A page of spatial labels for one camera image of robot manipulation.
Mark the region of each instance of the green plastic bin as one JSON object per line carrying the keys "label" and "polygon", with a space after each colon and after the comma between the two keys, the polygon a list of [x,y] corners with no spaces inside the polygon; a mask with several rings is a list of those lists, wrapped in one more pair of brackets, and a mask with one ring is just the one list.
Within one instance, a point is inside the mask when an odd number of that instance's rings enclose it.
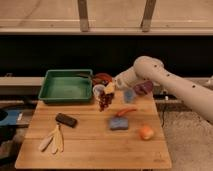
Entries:
{"label": "green plastic bin", "polygon": [[92,98],[92,81],[78,76],[79,73],[93,74],[91,69],[48,70],[39,100],[44,103],[89,102]]}

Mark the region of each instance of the black eraser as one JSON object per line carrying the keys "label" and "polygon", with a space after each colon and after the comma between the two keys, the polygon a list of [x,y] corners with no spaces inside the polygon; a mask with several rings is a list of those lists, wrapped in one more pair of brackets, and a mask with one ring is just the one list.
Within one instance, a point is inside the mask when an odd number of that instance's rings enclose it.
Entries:
{"label": "black eraser", "polygon": [[78,121],[75,118],[68,116],[66,114],[63,114],[63,113],[58,113],[55,120],[59,123],[65,124],[72,128],[74,128],[78,123]]}

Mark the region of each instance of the wooden table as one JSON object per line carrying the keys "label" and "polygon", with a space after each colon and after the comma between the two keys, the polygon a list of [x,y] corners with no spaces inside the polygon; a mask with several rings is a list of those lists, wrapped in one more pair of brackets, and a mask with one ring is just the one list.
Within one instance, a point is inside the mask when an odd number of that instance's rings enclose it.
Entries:
{"label": "wooden table", "polygon": [[[129,129],[111,131],[108,120],[118,110],[137,107],[125,117]],[[91,104],[46,105],[38,102],[25,140],[19,152],[17,169],[166,169],[171,160],[152,94],[137,97],[132,104],[123,102],[116,91],[113,104],[99,112],[97,101]],[[42,138],[56,125],[57,113],[65,113],[79,122],[76,128],[61,125],[64,152],[51,154],[38,150]],[[140,139],[138,130],[143,123],[151,125],[155,136],[150,141]]]}

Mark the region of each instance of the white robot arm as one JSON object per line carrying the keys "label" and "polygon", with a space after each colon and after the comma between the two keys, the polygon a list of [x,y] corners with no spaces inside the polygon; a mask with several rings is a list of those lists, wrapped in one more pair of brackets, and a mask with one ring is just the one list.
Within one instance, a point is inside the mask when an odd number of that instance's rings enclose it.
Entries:
{"label": "white robot arm", "polygon": [[186,106],[213,124],[213,91],[168,72],[156,58],[138,57],[133,67],[115,77],[115,84],[118,89],[124,90],[146,79],[165,87]]}

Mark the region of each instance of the black wall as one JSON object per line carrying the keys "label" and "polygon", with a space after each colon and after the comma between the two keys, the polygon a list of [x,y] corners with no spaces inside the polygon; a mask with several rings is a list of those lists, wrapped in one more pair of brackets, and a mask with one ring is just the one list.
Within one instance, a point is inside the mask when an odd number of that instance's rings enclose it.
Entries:
{"label": "black wall", "polygon": [[180,76],[213,75],[211,36],[0,36],[0,76],[44,76],[63,68],[114,76],[141,55],[161,59]]}

